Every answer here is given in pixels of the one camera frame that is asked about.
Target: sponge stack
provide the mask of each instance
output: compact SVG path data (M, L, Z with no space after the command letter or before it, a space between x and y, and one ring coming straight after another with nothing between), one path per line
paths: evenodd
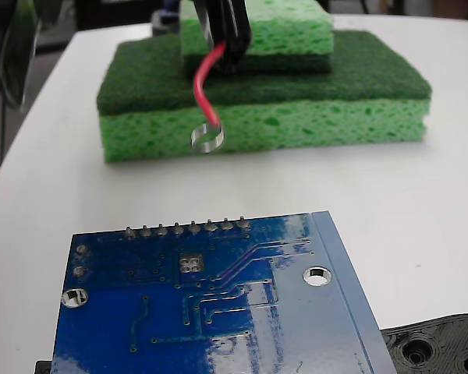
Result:
M421 140L431 88L404 58L374 35L335 31L326 36L324 30L331 33L327 29L331 25L328 15L317 15L317 21L325 22L317 22L320 26L315 30L323 33L308 37L307 42L301 39L296 43L299 46L291 47L283 45L289 37L288 29L263 26L278 22L274 15L264 19L260 10L260 17L254 20L253 14L257 14L258 6L262 9L262 4L287 8L308 1L294 0L291 5L276 4L289 4L283 0L247 2L255 36L259 30L258 38L267 41L270 32L282 42L266 43L267 49L263 50L255 48L256 39L243 69L262 68L266 56L277 56L278 48L295 49L281 51L278 64L285 66L284 73L239 72L236 76L218 74L208 79L205 92L225 129L225 145L220 152ZM317 7L315 0L310 1ZM191 5L190 0L183 2ZM300 14L298 9L304 7L295 5L295 9ZM310 12L303 13L300 21L308 24L293 15L293 25L287 26L293 27L294 33L299 33L302 24L304 33L312 27ZM183 25L191 30L199 27L197 20L188 17ZM204 116L196 106L192 81L184 73L183 63L189 59L186 65L196 64L194 59L207 50L200 30L187 35L183 27L182 42L180 36L168 35L119 46L97 98L106 161L195 154L190 149L190 133L204 122ZM326 42L314 44L313 38ZM291 73L298 69L296 63L302 56L313 58L329 52L333 43L330 47L327 41L332 38L332 73ZM300 57L294 58L297 50Z

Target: dark green scouring pad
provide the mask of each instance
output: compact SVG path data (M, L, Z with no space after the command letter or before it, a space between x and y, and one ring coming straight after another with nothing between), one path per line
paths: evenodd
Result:
M180 6L182 55L194 74L208 46L191 0ZM330 72L333 20L315 0L249 0L253 41L238 72Z
M106 161L195 154L204 122L176 35L121 44L97 105ZM207 80L223 152L421 140L431 88L374 35L336 31L333 73Z

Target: metal ring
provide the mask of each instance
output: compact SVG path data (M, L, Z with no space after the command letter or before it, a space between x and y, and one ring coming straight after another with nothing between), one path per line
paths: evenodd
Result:
M201 138L210 134L217 134L212 140L201 142ZM224 143L224 128L222 125L214 127L209 123L204 123L202 126L195 129L190 134L190 146L200 153L210 153L217 150Z

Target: black plastic part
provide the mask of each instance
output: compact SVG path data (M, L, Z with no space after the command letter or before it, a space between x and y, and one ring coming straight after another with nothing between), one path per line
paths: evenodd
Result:
M38 23L28 0L0 1L0 94L12 108L23 103Z
M221 67L234 72L250 47L252 32L244 0L205 0L213 44L227 43Z
M50 374L52 361L37 361L34 367L34 374Z
M227 41L224 64L227 71L233 71L250 47L251 26L244 0L222 0L221 4Z
M468 374L468 314L381 333L398 374Z

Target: light green sponge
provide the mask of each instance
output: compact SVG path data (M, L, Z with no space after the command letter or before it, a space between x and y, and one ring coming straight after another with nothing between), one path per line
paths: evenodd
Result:
M316 0L249 0L253 42L239 72L329 72L333 21ZM208 53L192 0L180 9L182 54L187 73Z
M204 122L176 35L122 44L97 105L106 161L193 154ZM335 32L333 73L208 79L225 127L221 152L416 141L431 88L374 35Z

